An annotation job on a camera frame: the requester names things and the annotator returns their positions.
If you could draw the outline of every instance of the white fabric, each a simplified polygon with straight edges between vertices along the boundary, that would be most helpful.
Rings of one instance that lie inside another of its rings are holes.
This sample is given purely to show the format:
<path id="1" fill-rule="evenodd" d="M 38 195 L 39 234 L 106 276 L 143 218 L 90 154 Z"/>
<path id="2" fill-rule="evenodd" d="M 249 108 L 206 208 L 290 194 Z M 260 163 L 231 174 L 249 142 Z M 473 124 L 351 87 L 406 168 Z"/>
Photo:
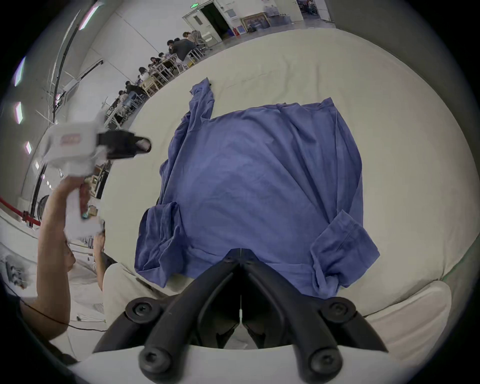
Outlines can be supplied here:
<path id="1" fill-rule="evenodd" d="M 444 102 L 407 65 L 336 29 L 263 36 L 217 53 L 165 85 L 131 130 L 152 140 L 144 156 L 114 162 L 100 215 L 106 252 L 133 271 L 140 219 L 161 188 L 158 170 L 207 77 L 213 116 L 274 103 L 331 97 L 363 161 L 364 226 L 380 258 L 339 295 L 363 315 L 441 278 L 480 231 L 480 183 L 470 149 Z"/>
<path id="2" fill-rule="evenodd" d="M 107 325 L 111 324 L 125 310 L 126 305 L 139 297 L 151 297 L 158 299 L 162 295 L 172 296 L 181 293 L 193 279 L 174 275 L 167 282 L 165 288 L 152 285 L 154 289 L 142 284 L 145 281 L 139 276 L 133 275 L 120 263 L 112 264 L 103 276 L 103 303 Z"/>
<path id="3" fill-rule="evenodd" d="M 142 74 L 140 74 L 140 80 L 142 81 L 145 81 L 149 78 L 150 78 L 150 75 L 148 74 L 148 72 L 143 72 Z"/>
<path id="4" fill-rule="evenodd" d="M 367 316 L 394 357 L 421 365 L 447 324 L 452 305 L 450 288 L 433 281 L 407 300 Z"/>

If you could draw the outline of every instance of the black cable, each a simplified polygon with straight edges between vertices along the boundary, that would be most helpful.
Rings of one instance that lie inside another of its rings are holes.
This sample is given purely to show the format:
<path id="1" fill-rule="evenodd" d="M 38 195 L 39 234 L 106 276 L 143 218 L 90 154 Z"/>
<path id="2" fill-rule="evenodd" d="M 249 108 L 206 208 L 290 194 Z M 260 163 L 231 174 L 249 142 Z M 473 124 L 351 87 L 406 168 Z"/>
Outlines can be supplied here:
<path id="1" fill-rule="evenodd" d="M 101 331 L 101 330 L 99 330 L 99 329 L 79 328 L 79 327 L 75 327 L 75 326 L 73 326 L 73 325 L 70 325 L 70 324 L 68 324 L 68 323 L 64 323 L 64 322 L 55 320 L 55 319 L 51 318 L 50 316 L 47 316 L 47 315 L 45 315 L 44 313 L 40 312 L 38 309 L 35 309 L 35 308 L 32 307 L 31 305 L 27 304 L 27 303 L 25 302 L 25 300 L 23 300 L 7 283 L 5 283 L 4 281 L 3 281 L 3 283 L 5 284 L 5 286 L 6 286 L 10 291 L 13 292 L 13 294 L 14 294 L 16 297 L 18 297 L 18 298 L 20 299 L 20 301 L 21 301 L 24 305 L 26 305 L 28 308 L 33 309 L 35 312 L 38 312 L 38 313 L 41 314 L 42 316 L 45 316 L 47 319 L 50 319 L 51 321 L 55 321 L 56 323 L 59 323 L 59 324 L 62 324 L 62 325 L 67 325 L 67 326 L 69 326 L 69 327 L 72 327 L 72 328 L 75 328 L 75 329 L 79 329 L 79 330 L 81 330 L 81 331 L 97 331 L 97 332 L 106 332 L 106 331 L 107 331 L 107 330 Z"/>

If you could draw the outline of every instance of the chair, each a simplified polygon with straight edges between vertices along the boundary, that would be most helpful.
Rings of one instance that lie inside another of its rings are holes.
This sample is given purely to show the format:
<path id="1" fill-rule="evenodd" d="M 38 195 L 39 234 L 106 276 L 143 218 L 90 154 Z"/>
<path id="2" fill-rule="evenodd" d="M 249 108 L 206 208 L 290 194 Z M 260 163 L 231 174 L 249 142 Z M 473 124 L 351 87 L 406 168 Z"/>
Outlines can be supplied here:
<path id="1" fill-rule="evenodd" d="M 162 71 L 159 68 L 154 68 L 155 73 L 161 77 L 161 79 L 166 83 L 168 83 L 168 79 L 162 74 Z"/>
<path id="2" fill-rule="evenodd" d="M 166 77 L 169 78 L 170 80 L 175 78 L 175 75 L 172 73 L 170 69 L 168 69 L 165 66 L 165 64 L 160 63 L 157 68 L 160 72 L 166 73 L 167 74 Z"/>
<path id="3" fill-rule="evenodd" d="M 150 76 L 146 80 L 143 80 L 140 84 L 140 87 L 143 88 L 143 90 L 147 93 L 148 97 L 151 97 L 149 91 L 152 92 L 152 96 L 155 94 L 155 90 L 152 89 L 153 87 L 155 87 L 157 91 L 160 90 L 160 88 L 158 88 L 156 84 L 155 79 L 152 76 Z"/>
<path id="4" fill-rule="evenodd" d="M 204 54 L 202 52 L 200 52 L 200 50 L 197 49 L 197 48 L 192 49 L 187 55 L 187 57 L 189 59 L 194 57 L 197 62 L 199 62 L 202 59 L 203 56 L 204 56 Z"/>
<path id="5" fill-rule="evenodd" d="M 179 74 L 188 69 L 188 67 L 185 64 L 182 64 L 182 62 L 180 61 L 180 59 L 179 59 L 179 57 L 177 56 L 176 53 L 171 55 L 169 60 L 173 63 L 173 65 L 175 65 L 177 67 L 177 70 L 178 70 Z"/>

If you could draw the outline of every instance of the seated person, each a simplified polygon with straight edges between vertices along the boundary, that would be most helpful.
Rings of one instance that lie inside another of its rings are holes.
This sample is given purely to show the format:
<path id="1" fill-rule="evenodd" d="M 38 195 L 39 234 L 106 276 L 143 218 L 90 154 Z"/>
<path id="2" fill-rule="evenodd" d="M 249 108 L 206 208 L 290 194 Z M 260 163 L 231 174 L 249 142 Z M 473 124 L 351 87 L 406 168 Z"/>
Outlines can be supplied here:
<path id="1" fill-rule="evenodd" d="M 120 102 L 120 99 L 117 97 L 115 101 L 112 103 L 111 107 L 115 109 L 118 106 L 119 102 Z"/>
<path id="2" fill-rule="evenodd" d="M 160 52 L 158 54 L 158 57 L 160 58 L 160 62 L 165 65 L 165 67 L 167 67 L 170 71 L 174 70 L 175 69 L 175 65 L 173 65 L 173 63 L 170 61 L 170 60 L 167 60 L 166 59 L 166 55 L 165 53 L 163 52 Z"/>
<path id="3" fill-rule="evenodd" d="M 126 99 L 128 99 L 128 94 L 125 91 L 119 91 L 119 100 L 123 103 Z"/>
<path id="4" fill-rule="evenodd" d="M 195 43 L 195 45 L 196 45 L 195 37 L 190 32 L 183 32 L 182 36 L 183 36 L 183 38 L 191 41 L 192 43 Z"/>
<path id="5" fill-rule="evenodd" d="M 139 87 L 138 85 L 133 85 L 132 83 L 130 83 L 129 81 L 126 81 L 125 82 L 125 86 L 126 86 L 126 90 L 127 90 L 127 94 L 129 94 L 130 92 L 135 92 L 138 96 L 141 96 L 141 95 L 145 95 L 147 96 L 146 92 L 143 90 L 142 87 Z"/>
<path id="6" fill-rule="evenodd" d="M 80 189 L 80 210 L 86 212 L 90 186 L 84 183 L 83 177 L 65 177 L 47 201 L 38 237 L 37 297 L 32 301 L 19 301 L 12 297 L 27 325 L 46 340 L 52 340 L 64 333 L 70 322 L 71 291 L 68 273 L 75 270 L 74 265 L 79 263 L 79 260 L 75 260 L 68 248 L 63 231 L 67 196 L 77 188 Z M 179 286 L 172 290 L 167 284 L 166 288 L 162 288 L 166 292 L 162 293 L 129 273 L 123 265 L 119 264 L 115 270 L 106 274 L 117 264 L 108 266 L 108 262 L 102 258 L 104 244 L 104 234 L 95 236 L 95 285 L 98 284 L 103 291 L 105 318 L 109 326 L 125 310 L 124 303 L 142 296 L 159 298 L 165 294 L 180 293 L 193 281 L 182 276 Z"/>
<path id="7" fill-rule="evenodd" d="M 173 40 L 169 40 L 167 41 L 167 45 L 168 45 L 168 53 L 171 55 L 173 52 L 172 52 L 172 49 L 173 49 L 173 43 L 174 41 Z"/>
<path id="8" fill-rule="evenodd" d="M 176 53 L 179 60 L 182 61 L 184 64 L 184 60 L 186 59 L 188 53 L 192 50 L 197 48 L 195 43 L 192 43 L 190 40 L 183 39 L 178 41 L 168 41 L 168 46 L 171 48 L 172 53 Z"/>
<path id="9" fill-rule="evenodd" d="M 140 67 L 140 68 L 138 69 L 138 71 L 140 72 L 140 79 L 141 79 L 142 81 L 145 81 L 145 80 L 147 80 L 147 79 L 150 78 L 150 74 L 148 73 L 148 71 L 147 71 L 147 69 L 146 69 L 145 67 Z"/>

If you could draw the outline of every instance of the white table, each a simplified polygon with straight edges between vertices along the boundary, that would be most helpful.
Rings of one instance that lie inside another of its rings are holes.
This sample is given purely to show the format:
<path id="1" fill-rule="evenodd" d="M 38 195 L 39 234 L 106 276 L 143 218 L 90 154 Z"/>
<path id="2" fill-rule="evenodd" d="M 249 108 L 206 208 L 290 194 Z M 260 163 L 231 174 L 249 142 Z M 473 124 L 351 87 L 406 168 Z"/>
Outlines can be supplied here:
<path id="1" fill-rule="evenodd" d="M 441 278 L 480 231 L 480 183 L 449 109 L 407 65 L 336 29 L 294 30 L 247 41 L 191 67 L 157 92 L 131 130 L 152 140 L 145 156 L 114 162 L 100 215 L 106 252 L 133 270 L 138 225 L 160 194 L 160 165 L 205 77 L 213 116 L 264 104 L 331 97 L 363 161 L 364 226 L 380 258 L 340 291 L 367 315 Z"/>

